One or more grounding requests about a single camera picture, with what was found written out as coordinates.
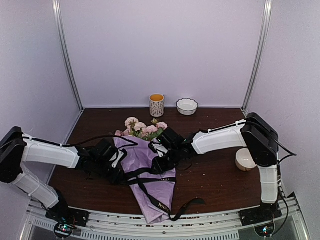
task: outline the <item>pink flower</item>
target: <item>pink flower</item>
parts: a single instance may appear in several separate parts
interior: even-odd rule
[[[122,131],[117,130],[114,135],[121,137],[121,136],[124,136],[125,134]]]
[[[123,132],[124,136],[129,136],[130,135],[130,129],[127,128],[124,132]]]
[[[145,129],[145,131],[146,131],[147,133],[149,133],[149,134],[151,134],[151,133],[156,133],[156,132],[158,131],[158,128],[157,128],[156,126],[151,125],[151,126],[148,126],[148,127]]]
[[[137,118],[129,117],[127,120],[125,120],[124,125],[126,126],[127,129],[130,129],[132,125],[134,126],[138,122],[139,120]]]
[[[146,128],[147,127],[147,125],[145,125],[143,122],[138,122],[138,123],[136,123],[135,125],[134,125],[134,130],[135,131],[140,131],[141,129],[143,129],[143,128]]]
[[[163,121],[162,122],[158,122],[156,124],[156,126],[158,127],[158,129],[163,129],[163,130],[165,130],[168,127],[168,125]]]
[[[146,127],[144,127],[144,128],[142,128],[141,129],[141,137],[143,138],[143,137],[145,137],[145,136],[147,136],[149,133],[147,132],[147,128]]]

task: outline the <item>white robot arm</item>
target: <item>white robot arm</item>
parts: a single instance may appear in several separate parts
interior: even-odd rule
[[[117,184],[122,174],[117,165],[125,156],[125,150],[116,149],[106,139],[94,147],[83,148],[33,138],[24,134],[20,127],[13,127],[0,141],[0,182],[11,183],[39,200],[48,212],[47,217],[59,223],[74,217],[78,226],[85,226],[88,212],[69,208],[61,192],[42,182],[24,163],[39,162],[83,170]]]
[[[261,205],[256,212],[240,212],[242,219],[271,220],[279,216],[278,188],[281,180],[278,159],[277,132],[256,113],[234,124],[191,134],[187,139],[167,128],[149,147],[159,153],[152,162],[154,172],[163,173],[175,168],[183,159],[196,157],[211,151],[244,147],[258,165],[261,182]],[[243,221],[243,225],[255,220]]]

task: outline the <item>wooden table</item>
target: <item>wooden table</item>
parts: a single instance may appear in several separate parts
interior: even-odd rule
[[[76,125],[69,143],[125,130],[128,117],[137,117],[147,125],[152,120],[148,108],[86,109]],[[200,108],[192,116],[180,115],[175,108],[166,108],[159,120],[166,122],[178,134],[186,137],[199,129],[214,129],[243,119],[240,109]],[[211,213],[257,206],[261,186],[257,168],[242,172],[235,165],[239,148],[207,153],[192,159],[192,167],[182,163],[177,170],[177,183],[172,202],[172,213],[195,197],[206,205],[192,205],[188,214]],[[87,179],[82,171],[57,166],[50,185],[59,189],[72,207],[119,214],[141,214],[129,186],[113,186],[106,179]]]

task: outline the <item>white arm segment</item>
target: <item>white arm segment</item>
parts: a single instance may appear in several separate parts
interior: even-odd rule
[[[246,120],[241,120],[236,124],[245,122]],[[193,138],[192,146],[197,154],[205,154],[219,149],[246,147],[246,142],[240,132],[243,126],[241,124],[221,130],[215,129],[212,131],[209,129],[208,132],[198,132]]]
[[[23,163],[21,163],[21,168],[23,173],[19,174],[12,184],[26,192],[29,197],[39,200],[47,208],[54,207],[59,202],[57,192],[43,183]]]
[[[23,152],[23,162],[38,162],[54,164],[69,169],[74,169],[79,161],[78,151],[75,147],[61,147],[48,143],[32,140],[32,137],[24,134],[26,146]]]
[[[205,154],[211,151],[234,147],[247,147],[240,132],[246,120],[236,122],[236,126],[222,127],[221,130],[198,132],[192,146],[197,154]],[[278,166],[258,166],[261,182],[261,201],[265,204],[274,204],[278,199]]]
[[[258,166],[261,182],[261,201],[274,204],[278,199],[278,166]]]

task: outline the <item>white wall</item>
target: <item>white wall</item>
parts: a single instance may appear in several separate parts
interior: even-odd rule
[[[149,95],[240,107],[264,0],[68,0],[61,12],[85,107],[146,107]]]
[[[320,236],[320,1],[275,0],[263,59],[249,103],[298,154],[282,165],[312,239]]]
[[[13,126],[64,141],[79,111],[68,82],[51,0],[0,0],[0,139]],[[46,181],[51,165],[30,164]],[[0,183],[0,235],[18,239],[29,198]]]

